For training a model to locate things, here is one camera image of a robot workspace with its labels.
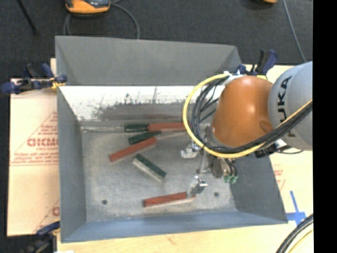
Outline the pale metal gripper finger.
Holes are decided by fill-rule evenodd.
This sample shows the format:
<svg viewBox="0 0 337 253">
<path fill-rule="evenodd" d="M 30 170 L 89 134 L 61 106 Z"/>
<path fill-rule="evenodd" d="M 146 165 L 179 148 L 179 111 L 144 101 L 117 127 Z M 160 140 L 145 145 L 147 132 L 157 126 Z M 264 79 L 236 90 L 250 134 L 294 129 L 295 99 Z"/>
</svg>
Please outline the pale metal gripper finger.
<svg viewBox="0 0 337 253">
<path fill-rule="evenodd" d="M 200 194 L 207 186 L 208 183 L 206 182 L 205 177 L 196 175 L 186 191 L 186 196 L 193 197 L 196 194 Z"/>
<path fill-rule="evenodd" d="M 193 159 L 198 154 L 198 145 L 193 141 L 190 140 L 188 145 L 181 150 L 181 158 L 182 159 Z"/>
</svg>

